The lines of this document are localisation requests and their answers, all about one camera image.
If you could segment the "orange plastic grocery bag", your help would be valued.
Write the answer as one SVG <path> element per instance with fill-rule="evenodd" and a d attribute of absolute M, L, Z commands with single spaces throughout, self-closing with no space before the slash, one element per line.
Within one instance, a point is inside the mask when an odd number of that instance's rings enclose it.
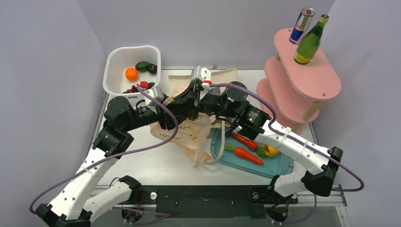
<path fill-rule="evenodd" d="M 170 91 L 167 101 L 163 104 L 172 102 L 172 99 L 183 92 L 185 88 L 181 86 L 180 88 L 173 89 Z M 203 147 L 206 145 L 206 138 L 210 134 L 212 129 L 212 120 L 210 117 L 204 113 L 199 114 L 198 118 L 194 121 L 184 120 L 179 124 L 179 129 L 174 138 L 170 141 L 181 147 L 188 157 L 193 159 L 193 166 L 198 167 L 201 164 L 213 165 L 217 163 L 216 159 L 212 157 L 210 151 L 206 151 Z M 171 137 L 174 129 L 163 130 L 160 124 L 152 123 L 150 124 L 150 133 L 155 138 L 166 140 Z"/>

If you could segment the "green avocado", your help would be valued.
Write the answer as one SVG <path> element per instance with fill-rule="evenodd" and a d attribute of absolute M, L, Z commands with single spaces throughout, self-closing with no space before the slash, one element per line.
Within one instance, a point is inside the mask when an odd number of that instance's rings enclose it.
<path fill-rule="evenodd" d="M 136 69 L 137 71 L 139 71 L 139 72 L 146 72 L 146 71 L 148 71 L 148 67 L 149 67 L 150 65 L 151 65 L 150 62 L 141 61 L 141 62 L 138 62 L 138 63 L 135 65 L 135 69 Z"/>

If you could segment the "orange carrot with greens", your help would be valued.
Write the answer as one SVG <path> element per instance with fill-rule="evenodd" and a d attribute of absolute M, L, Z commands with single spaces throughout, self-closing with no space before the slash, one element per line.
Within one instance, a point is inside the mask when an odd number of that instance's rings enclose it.
<path fill-rule="evenodd" d="M 247 150 L 245 150 L 242 147 L 235 147 L 232 144 L 227 144 L 225 146 L 225 150 L 233 152 L 234 155 L 239 158 L 246 159 L 246 160 L 251 161 L 258 165 L 264 165 L 264 162 L 262 160 L 260 160 L 257 156 L 251 154 L 250 152 L 248 152 Z"/>

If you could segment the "red chili pepper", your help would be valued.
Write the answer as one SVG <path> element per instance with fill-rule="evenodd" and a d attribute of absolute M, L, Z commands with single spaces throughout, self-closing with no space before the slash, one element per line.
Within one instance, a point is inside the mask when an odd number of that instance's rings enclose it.
<path fill-rule="evenodd" d="M 251 151 L 255 151 L 259 157 L 267 158 L 266 151 L 257 142 L 237 133 L 232 133 L 231 137 L 246 145 Z"/>

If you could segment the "green glass bottle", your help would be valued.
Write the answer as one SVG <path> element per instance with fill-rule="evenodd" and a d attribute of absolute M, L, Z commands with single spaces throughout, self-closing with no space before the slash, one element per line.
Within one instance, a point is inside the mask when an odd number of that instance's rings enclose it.
<path fill-rule="evenodd" d="M 322 14 L 316 25 L 304 36 L 298 45 L 294 60 L 296 63 L 308 64 L 318 51 L 323 35 L 323 30 L 329 21 L 329 15 Z"/>

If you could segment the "blue labelled bottle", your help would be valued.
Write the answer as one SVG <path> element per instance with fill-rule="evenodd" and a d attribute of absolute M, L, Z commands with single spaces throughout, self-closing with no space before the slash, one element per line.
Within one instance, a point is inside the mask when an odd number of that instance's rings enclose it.
<path fill-rule="evenodd" d="M 294 28 L 292 29 L 289 41 L 292 44 L 299 44 L 306 35 L 310 23 L 315 16 L 315 10 L 311 7 L 304 7 L 299 13 Z"/>

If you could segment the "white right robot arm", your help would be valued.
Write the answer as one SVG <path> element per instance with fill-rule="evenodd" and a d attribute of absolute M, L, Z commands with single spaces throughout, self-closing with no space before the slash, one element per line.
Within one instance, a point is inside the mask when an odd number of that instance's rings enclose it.
<path fill-rule="evenodd" d="M 303 172 L 273 177 L 267 190 L 270 201 L 278 203 L 306 191 L 328 197 L 334 191 L 334 179 L 341 166 L 343 151 L 338 147 L 314 145 L 290 128 L 284 128 L 276 121 L 274 111 L 269 115 L 254 107 L 247 101 L 247 96 L 272 109 L 267 101 L 238 81 L 223 84 L 192 82 L 167 104 L 167 108 L 176 117 L 187 120 L 195 120 L 199 113 L 230 118 L 234 132 L 271 145 L 301 164 L 305 168 Z"/>

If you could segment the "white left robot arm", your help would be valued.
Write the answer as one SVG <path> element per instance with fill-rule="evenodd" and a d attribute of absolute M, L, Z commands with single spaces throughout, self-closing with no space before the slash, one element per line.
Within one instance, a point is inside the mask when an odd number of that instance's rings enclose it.
<path fill-rule="evenodd" d="M 78 171 L 72 176 L 46 189 L 29 205 L 49 227 L 89 227 L 115 205 L 140 200 L 140 183 L 124 176 L 110 189 L 90 198 L 91 192 L 104 174 L 127 151 L 134 138 L 130 131 L 154 122 L 170 122 L 173 134 L 178 132 L 178 120 L 158 99 L 145 96 L 148 104 L 133 109 L 123 96 L 112 98 L 104 113 L 105 123 L 93 142 L 92 149 Z"/>

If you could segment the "red grape bunch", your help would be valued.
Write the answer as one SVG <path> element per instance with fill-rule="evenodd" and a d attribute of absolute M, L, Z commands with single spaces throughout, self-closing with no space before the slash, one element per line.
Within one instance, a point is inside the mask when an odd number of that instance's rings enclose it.
<path fill-rule="evenodd" d="M 138 83 L 138 85 L 140 85 L 142 89 L 146 90 L 146 89 L 152 88 L 155 85 L 155 82 L 141 81 L 140 83 Z M 138 92 L 137 86 L 136 85 L 132 85 L 131 88 L 123 91 L 123 94 L 136 93 L 136 92 Z"/>

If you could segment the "orange fruit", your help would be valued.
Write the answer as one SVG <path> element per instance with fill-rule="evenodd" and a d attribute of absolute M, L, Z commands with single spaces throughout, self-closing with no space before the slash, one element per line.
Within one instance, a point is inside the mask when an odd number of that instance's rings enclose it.
<path fill-rule="evenodd" d="M 135 68 L 127 68 L 125 71 L 125 77 L 128 81 L 137 81 L 139 78 L 139 72 Z"/>

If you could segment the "white plastic basket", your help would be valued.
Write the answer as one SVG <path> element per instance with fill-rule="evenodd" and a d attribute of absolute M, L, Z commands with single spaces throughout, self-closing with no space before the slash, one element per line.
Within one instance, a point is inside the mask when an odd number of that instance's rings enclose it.
<path fill-rule="evenodd" d="M 161 81 L 161 53 L 152 45 L 121 47 L 107 58 L 103 89 L 112 96 L 127 98 L 132 106 L 144 97 L 137 85 L 149 88 Z"/>

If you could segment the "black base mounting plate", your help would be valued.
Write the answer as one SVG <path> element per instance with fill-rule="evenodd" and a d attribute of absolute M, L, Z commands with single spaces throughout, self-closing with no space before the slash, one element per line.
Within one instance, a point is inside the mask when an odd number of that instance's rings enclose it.
<path fill-rule="evenodd" d="M 275 199 L 266 185 L 143 185 L 123 205 L 154 205 L 173 218 L 264 218 L 270 207 L 297 204 L 294 198 Z"/>

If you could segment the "yellow bell pepper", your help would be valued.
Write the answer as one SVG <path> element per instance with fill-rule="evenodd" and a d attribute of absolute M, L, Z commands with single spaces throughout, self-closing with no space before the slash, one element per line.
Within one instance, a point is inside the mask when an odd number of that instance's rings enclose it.
<path fill-rule="evenodd" d="M 267 157 L 274 157 L 279 153 L 277 149 L 267 144 L 263 144 L 262 149 Z"/>

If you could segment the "pink three-tier shelf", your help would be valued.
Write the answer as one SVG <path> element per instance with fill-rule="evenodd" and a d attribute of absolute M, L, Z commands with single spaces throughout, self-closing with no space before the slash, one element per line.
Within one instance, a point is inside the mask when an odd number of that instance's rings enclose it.
<path fill-rule="evenodd" d="M 266 77 L 256 90 L 276 111 L 277 121 L 300 135 L 317 118 L 320 107 L 340 93 L 341 81 L 322 49 L 310 63 L 296 63 L 297 46 L 289 41 L 291 32 L 285 28 L 275 34 L 277 55 L 266 61 Z"/>

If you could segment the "teal plastic tray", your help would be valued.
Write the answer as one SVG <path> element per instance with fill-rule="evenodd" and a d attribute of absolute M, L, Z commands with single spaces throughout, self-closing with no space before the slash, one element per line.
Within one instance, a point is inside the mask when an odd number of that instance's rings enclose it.
<path fill-rule="evenodd" d="M 227 144 L 232 144 L 235 148 L 244 148 L 246 151 L 250 152 L 254 156 L 257 153 L 251 151 L 246 145 L 239 142 L 238 140 L 229 137 L 225 137 L 225 146 Z M 221 147 L 221 129 L 214 130 L 211 139 L 210 151 L 214 158 L 217 158 Z M 273 178 L 276 175 L 287 175 L 292 173 L 294 168 L 294 161 L 290 157 L 278 153 L 273 157 L 262 158 L 257 156 L 264 162 L 264 165 L 259 165 L 250 160 L 236 156 L 232 151 L 224 150 L 220 163 L 231 166 L 233 168 L 241 169 L 243 171 L 253 173 L 256 175 L 264 176 L 267 178 Z"/>

